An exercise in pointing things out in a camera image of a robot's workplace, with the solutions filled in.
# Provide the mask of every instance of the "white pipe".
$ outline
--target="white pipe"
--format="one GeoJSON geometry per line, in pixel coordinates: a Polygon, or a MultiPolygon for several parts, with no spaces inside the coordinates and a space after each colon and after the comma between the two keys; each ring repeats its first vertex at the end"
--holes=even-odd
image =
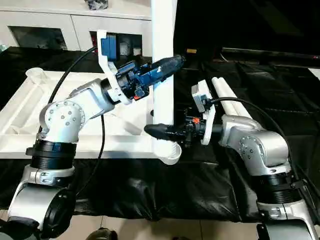
{"type": "MultiPolygon", "coordinates": [[[[232,98],[237,98],[236,94],[226,80],[223,77],[213,77],[212,78],[212,84],[219,96],[219,98],[223,97],[232,97],[232,98]]],[[[243,106],[241,102],[236,102],[236,101],[223,101],[221,102],[223,109],[226,114],[228,115],[235,115],[235,116],[243,116],[247,118],[251,118],[251,115],[248,113],[247,109],[243,106]]]]}
{"type": "MultiPolygon", "coordinates": [[[[176,0],[151,0],[152,60],[174,55],[174,16],[176,0]]],[[[174,124],[174,78],[153,86],[153,123],[174,124]]],[[[172,141],[152,139],[154,154],[165,164],[175,164],[181,155],[181,147],[172,141]]]]}

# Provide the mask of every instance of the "shoe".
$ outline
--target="shoe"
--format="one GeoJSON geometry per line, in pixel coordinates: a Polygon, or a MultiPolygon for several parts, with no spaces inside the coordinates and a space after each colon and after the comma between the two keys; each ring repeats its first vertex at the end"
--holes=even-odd
{"type": "Polygon", "coordinates": [[[118,235],[115,231],[101,227],[92,232],[85,240],[118,240],[118,235]]]}

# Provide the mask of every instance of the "floor tile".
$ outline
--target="floor tile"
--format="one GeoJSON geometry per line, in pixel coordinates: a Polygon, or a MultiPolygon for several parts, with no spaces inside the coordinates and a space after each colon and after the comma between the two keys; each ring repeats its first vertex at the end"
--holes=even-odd
{"type": "Polygon", "coordinates": [[[8,210],[1,210],[0,212],[0,219],[7,221],[8,220],[8,210]]]}
{"type": "Polygon", "coordinates": [[[256,223],[201,220],[203,240],[257,240],[256,223]]]}
{"type": "Polygon", "coordinates": [[[101,226],[102,216],[73,216],[69,228],[57,240],[85,240],[101,226]]]}
{"type": "Polygon", "coordinates": [[[104,216],[102,226],[115,230],[119,240],[172,240],[173,237],[201,240],[198,220],[162,219],[151,222],[104,216]]]}
{"type": "Polygon", "coordinates": [[[315,231],[318,234],[318,237],[320,238],[320,226],[319,225],[315,225],[315,231]]]}

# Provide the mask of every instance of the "white cabinet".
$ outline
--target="white cabinet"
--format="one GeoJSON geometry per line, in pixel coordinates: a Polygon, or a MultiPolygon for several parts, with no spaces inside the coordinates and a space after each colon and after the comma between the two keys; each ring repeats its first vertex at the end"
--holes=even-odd
{"type": "Polygon", "coordinates": [[[114,34],[140,35],[142,37],[142,55],[152,56],[152,24],[150,20],[79,15],[71,17],[82,51],[93,47],[90,32],[101,29],[114,34]]]}
{"type": "Polygon", "coordinates": [[[0,42],[86,51],[93,46],[90,32],[101,29],[122,37],[139,36],[142,55],[150,57],[151,1],[108,0],[108,6],[89,10],[84,0],[0,0],[0,42]]]}
{"type": "Polygon", "coordinates": [[[68,14],[0,11],[0,40],[4,45],[15,47],[31,47],[32,44],[52,46],[63,41],[63,48],[80,50],[72,18],[68,14]],[[47,40],[40,40],[44,35],[48,36],[47,40]]]}

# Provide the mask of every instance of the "shelf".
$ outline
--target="shelf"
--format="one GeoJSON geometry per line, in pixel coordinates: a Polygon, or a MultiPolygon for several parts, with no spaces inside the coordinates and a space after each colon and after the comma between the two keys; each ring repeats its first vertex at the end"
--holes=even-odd
{"type": "Polygon", "coordinates": [[[0,0],[0,11],[70,14],[151,21],[150,0],[108,0],[104,10],[89,10],[84,0],[0,0]]]}

